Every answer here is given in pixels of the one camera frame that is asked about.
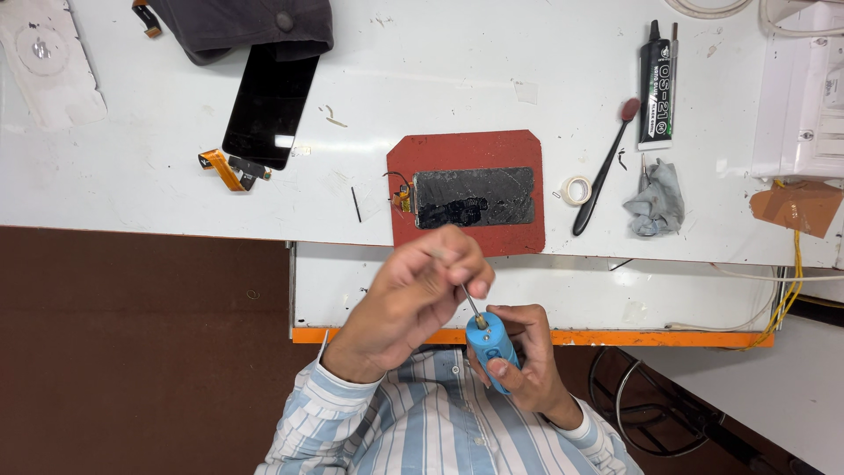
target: shirt cuff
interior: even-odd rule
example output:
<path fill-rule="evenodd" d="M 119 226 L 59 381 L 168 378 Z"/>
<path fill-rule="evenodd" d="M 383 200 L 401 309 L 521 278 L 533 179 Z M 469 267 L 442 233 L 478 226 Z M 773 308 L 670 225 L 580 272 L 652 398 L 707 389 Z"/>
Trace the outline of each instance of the shirt cuff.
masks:
<path fill-rule="evenodd" d="M 581 412 L 583 412 L 583 422 L 581 422 L 580 426 L 573 430 L 560 429 L 553 424 L 551 424 L 551 427 L 560 433 L 560 435 L 568 439 L 578 449 L 591 447 L 598 438 L 598 425 L 594 420 L 592 420 L 589 408 L 584 407 L 586 406 L 586 403 L 576 397 L 574 397 L 574 400 L 577 401 L 577 404 L 581 408 Z"/>
<path fill-rule="evenodd" d="M 302 393 L 324 410 L 363 412 L 369 406 L 381 379 L 365 385 L 349 383 L 331 374 L 317 360 Z"/>

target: hand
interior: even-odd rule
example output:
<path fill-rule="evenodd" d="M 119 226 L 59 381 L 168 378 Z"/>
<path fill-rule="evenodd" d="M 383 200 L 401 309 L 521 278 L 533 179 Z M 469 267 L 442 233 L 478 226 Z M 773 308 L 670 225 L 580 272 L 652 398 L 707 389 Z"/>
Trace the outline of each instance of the hand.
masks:
<path fill-rule="evenodd" d="M 557 371 L 545 309 L 539 305 L 489 305 L 486 311 L 504 321 L 516 353 L 523 353 L 525 358 L 521 371 L 504 358 L 492 358 L 486 363 L 490 374 L 511 392 L 516 407 L 523 411 L 541 412 L 564 430 L 580 427 L 583 413 Z M 468 357 L 472 369 L 489 387 L 490 377 L 481 367 L 471 345 L 468 346 Z"/>
<path fill-rule="evenodd" d="M 396 249 L 322 355 L 354 383 L 378 381 L 439 330 L 465 298 L 485 298 L 495 273 L 474 239 L 443 226 Z"/>

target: tape piece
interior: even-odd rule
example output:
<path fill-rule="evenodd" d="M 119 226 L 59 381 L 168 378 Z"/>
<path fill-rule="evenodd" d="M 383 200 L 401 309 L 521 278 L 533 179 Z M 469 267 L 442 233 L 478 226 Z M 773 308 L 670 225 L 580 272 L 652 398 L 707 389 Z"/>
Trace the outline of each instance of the tape piece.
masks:
<path fill-rule="evenodd" d="M 592 196 L 592 183 L 589 182 L 588 178 L 581 175 L 571 177 L 563 183 L 560 194 L 563 201 L 569 205 L 582 205 Z"/>

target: white cable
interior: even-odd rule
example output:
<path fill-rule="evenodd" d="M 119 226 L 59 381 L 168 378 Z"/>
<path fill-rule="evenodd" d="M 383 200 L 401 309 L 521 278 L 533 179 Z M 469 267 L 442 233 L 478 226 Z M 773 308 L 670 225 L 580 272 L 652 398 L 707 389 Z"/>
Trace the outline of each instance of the white cable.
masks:
<path fill-rule="evenodd" d="M 771 17 L 768 16 L 768 0 L 759 0 L 759 18 L 762 20 L 762 24 L 765 25 L 768 30 L 771 30 L 775 33 L 779 33 L 780 35 L 784 36 L 810 38 L 812 36 L 844 35 L 844 28 L 833 28 L 832 30 L 800 31 L 786 30 L 785 28 L 776 26 L 774 22 L 771 21 Z"/>
<path fill-rule="evenodd" d="M 770 282 L 819 282 L 819 281 L 842 281 L 844 280 L 844 275 L 841 276 L 823 276 L 823 277 L 793 277 L 793 278 L 781 278 L 781 277 L 763 277 L 763 276 L 751 276 L 749 274 L 738 274 L 736 272 L 730 272 L 729 270 L 724 270 L 717 265 L 714 265 L 712 262 L 709 263 L 712 267 L 714 267 L 719 272 L 727 274 L 728 276 L 733 277 L 744 277 L 745 279 L 756 279 L 757 281 L 770 281 Z"/>
<path fill-rule="evenodd" d="M 775 271 L 773 267 L 771 267 L 771 273 L 773 274 Z M 776 291 L 778 290 L 778 286 L 774 285 L 773 290 L 771 291 L 771 298 L 768 299 L 768 302 L 762 306 L 762 310 L 759 311 L 756 316 L 750 319 L 749 322 L 745 324 L 741 324 L 738 326 L 734 326 L 731 328 L 711 328 L 709 326 L 698 326 L 698 325 L 688 325 L 685 323 L 677 323 L 677 322 L 668 322 L 665 325 L 665 328 L 668 330 L 697 330 L 697 331 L 739 331 L 744 330 L 750 326 L 753 326 L 756 323 L 756 320 L 762 317 L 766 313 L 766 311 L 770 311 L 771 305 L 774 303 L 774 298 L 776 298 Z"/>
<path fill-rule="evenodd" d="M 690 16 L 692 18 L 722 19 L 733 16 L 738 12 L 744 10 L 744 8 L 750 5 L 750 2 L 752 1 L 753 0 L 738 0 L 735 3 L 727 5 L 726 7 L 720 8 L 699 7 L 693 4 L 690 0 L 665 0 L 665 3 L 670 5 L 678 12 L 686 16 Z M 810 38 L 814 36 L 844 35 L 844 28 L 833 28 L 832 30 L 802 31 L 789 30 L 780 26 L 776 26 L 776 24 L 771 21 L 771 17 L 768 15 L 768 0 L 759 0 L 759 19 L 769 31 L 773 31 L 774 33 L 779 33 L 780 35 L 784 36 Z"/>
<path fill-rule="evenodd" d="M 690 0 L 665 0 L 678 12 L 697 19 L 722 19 L 733 16 L 744 10 L 753 0 L 738 0 L 735 3 L 720 8 L 703 8 L 693 4 Z"/>

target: cracked phone screen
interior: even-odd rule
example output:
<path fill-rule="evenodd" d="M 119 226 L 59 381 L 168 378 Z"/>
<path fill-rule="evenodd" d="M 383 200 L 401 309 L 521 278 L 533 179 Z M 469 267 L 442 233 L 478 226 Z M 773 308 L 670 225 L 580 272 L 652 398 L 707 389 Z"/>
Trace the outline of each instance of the cracked phone screen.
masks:
<path fill-rule="evenodd" d="M 531 167 L 416 172 L 414 186 L 419 229 L 533 221 Z"/>

